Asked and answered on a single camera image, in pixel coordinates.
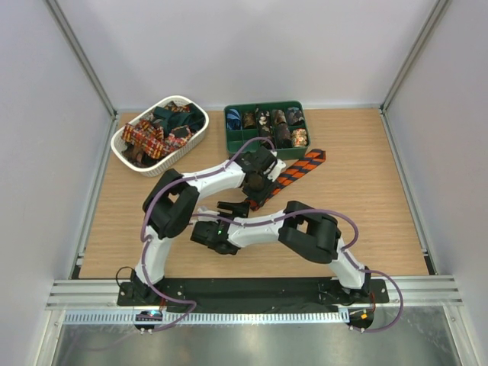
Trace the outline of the orange navy striped tie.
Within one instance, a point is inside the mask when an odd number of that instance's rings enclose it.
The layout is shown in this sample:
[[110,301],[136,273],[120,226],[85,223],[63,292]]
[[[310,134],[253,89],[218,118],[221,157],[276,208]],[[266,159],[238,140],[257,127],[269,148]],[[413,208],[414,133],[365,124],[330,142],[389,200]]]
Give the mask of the orange navy striped tie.
[[287,167],[277,178],[274,189],[267,195],[263,203],[257,203],[251,198],[247,198],[246,202],[249,203],[249,208],[252,211],[257,211],[265,205],[270,199],[277,195],[280,191],[284,190],[287,186],[291,185],[298,179],[302,178],[310,171],[314,170],[326,161],[326,151],[322,149],[312,149],[304,155],[301,159],[298,159],[294,164]]

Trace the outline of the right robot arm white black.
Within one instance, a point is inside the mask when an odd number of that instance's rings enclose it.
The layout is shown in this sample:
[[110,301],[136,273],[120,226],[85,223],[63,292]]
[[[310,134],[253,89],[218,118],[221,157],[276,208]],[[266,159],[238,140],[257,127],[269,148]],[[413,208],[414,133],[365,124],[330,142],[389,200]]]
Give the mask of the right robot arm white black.
[[192,214],[191,241],[221,255],[279,242],[309,262],[328,265],[351,302],[370,296],[369,268],[349,251],[359,237],[358,226],[350,217],[299,201],[288,201],[283,210],[260,217],[249,216],[248,202],[220,202],[217,208],[201,207]]

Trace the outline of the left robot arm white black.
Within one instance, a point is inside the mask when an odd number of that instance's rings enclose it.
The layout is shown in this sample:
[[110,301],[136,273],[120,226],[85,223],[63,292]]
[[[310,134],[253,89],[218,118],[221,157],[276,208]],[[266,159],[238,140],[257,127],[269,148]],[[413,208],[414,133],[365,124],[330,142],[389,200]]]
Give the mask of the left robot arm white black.
[[167,170],[143,203],[143,252],[129,282],[134,300],[152,305],[160,299],[159,282],[165,277],[170,248],[190,223],[199,201],[240,188],[247,198],[262,204],[277,187],[278,176],[285,168],[276,152],[260,147],[199,172]]

